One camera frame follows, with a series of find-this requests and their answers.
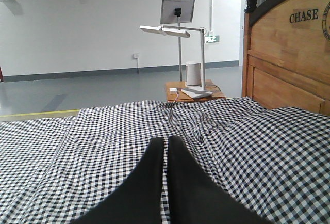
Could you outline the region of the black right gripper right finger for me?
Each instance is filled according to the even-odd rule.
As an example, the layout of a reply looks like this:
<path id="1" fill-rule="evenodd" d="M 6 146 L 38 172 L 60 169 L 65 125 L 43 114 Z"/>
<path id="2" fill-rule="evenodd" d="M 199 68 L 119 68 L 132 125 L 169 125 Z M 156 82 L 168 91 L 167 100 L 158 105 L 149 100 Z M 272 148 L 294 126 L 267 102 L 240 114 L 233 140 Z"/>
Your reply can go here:
<path id="1" fill-rule="evenodd" d="M 183 140 L 168 140 L 167 185 L 171 223 L 269 223 L 234 200 L 193 158 Z"/>

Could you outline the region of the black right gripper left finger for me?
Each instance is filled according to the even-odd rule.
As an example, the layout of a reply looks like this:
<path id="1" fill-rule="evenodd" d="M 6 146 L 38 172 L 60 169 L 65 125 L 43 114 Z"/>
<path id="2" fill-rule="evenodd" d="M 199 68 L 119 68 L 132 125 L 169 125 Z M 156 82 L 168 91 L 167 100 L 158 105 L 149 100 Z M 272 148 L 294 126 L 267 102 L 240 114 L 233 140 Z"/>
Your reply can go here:
<path id="1" fill-rule="evenodd" d="M 164 139 L 152 138 L 123 183 L 72 223 L 161 223 L 163 157 Z"/>

